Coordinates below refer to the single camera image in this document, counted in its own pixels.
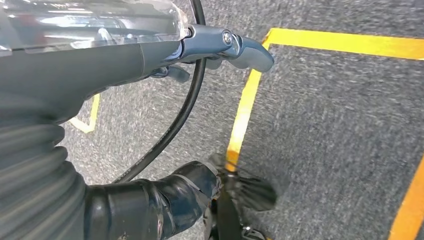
bolt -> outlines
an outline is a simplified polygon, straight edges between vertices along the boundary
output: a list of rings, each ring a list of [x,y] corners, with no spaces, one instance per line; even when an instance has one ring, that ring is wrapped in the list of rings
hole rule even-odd
[[[226,31],[222,34],[222,40],[224,41],[225,44],[229,45],[233,41],[233,38],[231,37],[231,34]]]

shifter cable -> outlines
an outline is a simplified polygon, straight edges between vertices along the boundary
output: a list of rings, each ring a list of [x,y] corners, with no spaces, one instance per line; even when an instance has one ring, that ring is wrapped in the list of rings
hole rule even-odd
[[[190,0],[190,3],[196,24],[206,25],[205,14],[203,12],[201,0]],[[172,139],[174,139],[174,137],[183,127],[193,109],[193,106],[196,103],[202,86],[203,77],[205,75],[205,68],[206,58],[202,58],[196,61],[196,67],[194,69],[190,90],[188,91],[184,104],[182,105],[181,110],[179,111],[175,120],[169,126],[165,134],[163,134],[162,137],[154,144],[154,146],[142,158],[130,166],[121,176],[115,179],[113,183],[124,183],[131,181],[151,162],[153,162],[153,160],[155,160],[155,158],[161,154],[161,152],[167,147]]]

yellow line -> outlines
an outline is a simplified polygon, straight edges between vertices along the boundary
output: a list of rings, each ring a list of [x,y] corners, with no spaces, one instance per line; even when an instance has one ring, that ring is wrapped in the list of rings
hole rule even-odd
[[[271,44],[422,60],[424,39],[271,28]]]
[[[397,211],[388,240],[415,240],[424,221],[424,156]]]
[[[76,117],[71,118],[69,122],[74,127],[81,130],[85,134],[93,132],[94,129],[96,128],[97,112],[99,111],[99,103],[100,103],[100,94],[96,94],[93,96],[93,103],[92,103],[91,111],[90,111],[90,122],[88,125]]]
[[[424,60],[424,39],[418,38],[271,28],[262,45],[268,49],[270,44]],[[226,152],[225,168],[231,172],[236,170],[260,78],[261,73],[252,70],[241,94]]]
[[[267,37],[262,43],[262,46],[269,49],[270,43],[267,41]],[[232,127],[231,138],[229,139],[228,148],[226,150],[227,164],[225,165],[225,169],[230,172],[236,171],[236,165],[239,161],[240,150],[242,149],[243,139],[245,138],[248,128],[261,75],[260,72],[252,70],[241,93],[240,103],[238,104],[237,114]]]
[[[97,121],[97,112],[99,111],[99,103],[100,103],[100,93],[94,95],[93,97],[93,104],[91,106],[91,112],[90,112],[90,128],[94,131],[96,127],[96,121]]]

yellow road marking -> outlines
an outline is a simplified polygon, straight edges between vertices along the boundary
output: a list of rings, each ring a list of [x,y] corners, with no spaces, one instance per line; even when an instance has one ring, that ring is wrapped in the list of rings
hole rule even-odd
[[[388,240],[415,240],[424,221],[424,156],[397,211]]]
[[[262,45],[268,49],[270,44],[412,60],[424,59],[424,39],[418,38],[271,28]],[[252,70],[241,93],[226,151],[229,163],[225,168],[231,172],[236,170],[261,75],[260,72]]]
[[[262,45],[269,49],[270,44],[424,60],[424,39],[418,38],[271,28]],[[225,168],[231,172],[236,170],[261,76],[260,72],[252,70],[241,94],[226,152],[228,163]],[[415,240],[423,220],[424,156],[398,210],[388,240]]]
[[[356,54],[422,60],[424,39],[271,28],[269,43]]]
[[[91,106],[90,111],[90,122],[87,125],[83,121],[79,120],[77,117],[73,117],[69,120],[69,122],[76,127],[77,129],[81,130],[85,134],[88,134],[96,128],[96,120],[97,120],[97,112],[99,111],[99,103],[100,103],[100,94],[96,94],[93,96],[93,103]]]

black cable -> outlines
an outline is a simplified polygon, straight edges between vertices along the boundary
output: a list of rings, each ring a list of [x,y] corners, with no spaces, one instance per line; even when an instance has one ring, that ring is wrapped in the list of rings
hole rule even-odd
[[[205,14],[203,13],[201,0],[190,0],[191,8],[193,10],[194,18],[196,23],[199,25],[206,25]],[[202,86],[203,77],[205,75],[206,58],[196,61],[196,67],[194,69],[193,79],[191,81],[190,90],[188,91],[187,97],[185,98],[184,104],[181,107],[175,120],[165,132],[165,134],[157,141],[154,146],[136,163],[129,167],[121,176],[113,181],[113,183],[124,183],[131,181],[141,171],[143,171],[155,158],[161,154],[161,152],[167,147],[167,145],[174,139],[180,129],[183,127],[187,118],[189,117],[193,106],[196,103],[197,97]]]

